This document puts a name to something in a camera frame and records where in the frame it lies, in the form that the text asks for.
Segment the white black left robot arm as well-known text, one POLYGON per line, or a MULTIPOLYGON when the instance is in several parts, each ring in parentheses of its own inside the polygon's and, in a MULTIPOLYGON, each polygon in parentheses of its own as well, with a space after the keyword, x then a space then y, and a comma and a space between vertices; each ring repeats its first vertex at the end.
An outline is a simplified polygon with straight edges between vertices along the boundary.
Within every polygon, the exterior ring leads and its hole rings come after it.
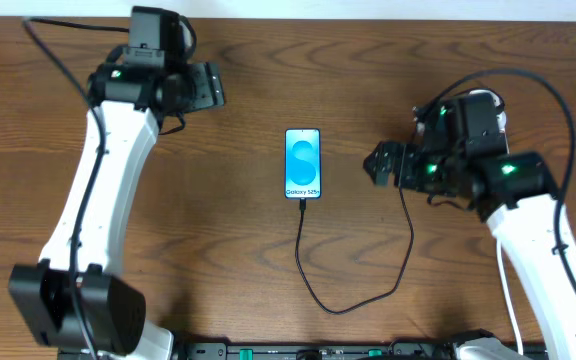
POLYGON ((221 107, 218 67, 196 63, 197 36, 170 10, 136 6, 128 41, 76 89, 87 106, 81 158, 39 260, 12 269, 9 294, 34 340, 62 359, 172 359, 174 334, 146 317, 121 278, 140 174, 166 118, 221 107))

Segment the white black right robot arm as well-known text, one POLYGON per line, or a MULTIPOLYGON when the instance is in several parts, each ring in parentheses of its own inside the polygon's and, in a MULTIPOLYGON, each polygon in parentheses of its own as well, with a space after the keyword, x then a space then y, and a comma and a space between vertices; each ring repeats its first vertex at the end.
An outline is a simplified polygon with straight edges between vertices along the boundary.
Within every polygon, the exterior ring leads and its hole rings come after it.
POLYGON ((576 359, 576 241, 557 214, 558 191, 536 152, 511 153, 503 99, 486 88, 440 101, 420 119, 420 143, 380 142, 364 160, 372 181, 459 197, 507 254, 548 355, 576 359))

